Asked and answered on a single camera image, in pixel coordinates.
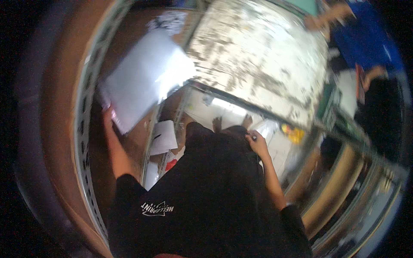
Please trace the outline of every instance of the white paper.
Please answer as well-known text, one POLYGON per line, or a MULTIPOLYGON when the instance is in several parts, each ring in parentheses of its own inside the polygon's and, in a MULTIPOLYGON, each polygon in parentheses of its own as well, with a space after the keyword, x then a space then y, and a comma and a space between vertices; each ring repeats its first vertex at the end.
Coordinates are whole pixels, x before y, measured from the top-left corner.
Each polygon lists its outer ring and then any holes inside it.
POLYGON ((102 106, 113 104, 113 121, 122 134, 172 89, 195 73, 195 66, 165 30, 146 34, 99 85, 102 106))
POLYGON ((170 149, 178 148, 172 120, 156 123, 152 137, 154 139, 152 140, 150 149, 151 156, 166 153, 170 149))

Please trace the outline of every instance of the yellow object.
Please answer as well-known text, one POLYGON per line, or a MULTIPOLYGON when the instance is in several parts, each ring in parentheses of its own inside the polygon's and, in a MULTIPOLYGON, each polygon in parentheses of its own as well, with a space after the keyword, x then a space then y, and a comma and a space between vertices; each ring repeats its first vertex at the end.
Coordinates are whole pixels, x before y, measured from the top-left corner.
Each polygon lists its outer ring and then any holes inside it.
POLYGON ((304 131, 298 128, 292 129, 290 126, 283 124, 281 130, 288 136, 288 139, 294 143, 299 144, 304 137, 304 131))

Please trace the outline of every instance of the sleeve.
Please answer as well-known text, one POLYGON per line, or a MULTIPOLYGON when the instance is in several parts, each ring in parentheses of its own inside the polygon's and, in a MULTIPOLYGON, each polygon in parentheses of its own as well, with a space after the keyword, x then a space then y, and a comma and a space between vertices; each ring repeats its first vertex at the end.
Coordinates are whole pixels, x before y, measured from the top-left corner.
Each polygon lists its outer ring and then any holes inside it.
POLYGON ((285 207, 280 211, 281 223, 287 235, 290 250, 295 251, 294 257, 312 257, 311 245, 305 235, 300 213, 295 205, 285 207))
POLYGON ((109 209, 108 237, 114 257, 128 257, 133 253, 133 218, 129 216, 132 205, 147 191, 131 175, 116 180, 115 198, 109 209))
POLYGON ((111 211, 114 209, 116 214, 124 215, 129 211, 132 204, 146 192, 145 188, 133 176, 125 174, 119 177, 116 180, 115 198, 111 211))
POLYGON ((371 4, 367 1, 354 2, 354 3, 348 2, 347 4, 351 8, 351 11, 353 12, 356 18, 361 17, 364 12, 367 12, 372 8, 371 4))

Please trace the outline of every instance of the helloprint logo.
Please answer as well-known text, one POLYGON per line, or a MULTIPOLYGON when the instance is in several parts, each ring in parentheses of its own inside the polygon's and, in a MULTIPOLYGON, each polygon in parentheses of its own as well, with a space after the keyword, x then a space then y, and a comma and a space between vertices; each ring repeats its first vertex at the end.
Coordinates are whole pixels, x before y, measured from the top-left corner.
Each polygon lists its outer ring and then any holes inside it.
POLYGON ((147 204, 144 203, 141 205, 142 208, 142 214, 148 217, 153 217, 153 216, 163 216, 165 217, 166 212, 172 212, 173 211, 173 206, 169 206, 165 204, 165 201, 161 202, 158 205, 154 204, 147 204))

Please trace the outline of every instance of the blue shirt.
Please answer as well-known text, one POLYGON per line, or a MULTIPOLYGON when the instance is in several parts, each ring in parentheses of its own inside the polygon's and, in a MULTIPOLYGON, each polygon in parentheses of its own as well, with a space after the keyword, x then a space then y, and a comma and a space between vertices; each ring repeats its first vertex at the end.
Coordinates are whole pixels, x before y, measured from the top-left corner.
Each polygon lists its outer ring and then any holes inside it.
POLYGON ((363 69, 380 65, 388 71, 403 71, 403 62, 395 42, 387 35, 380 16, 369 2, 348 3, 355 22, 333 30, 342 56, 350 68, 358 63, 363 69))

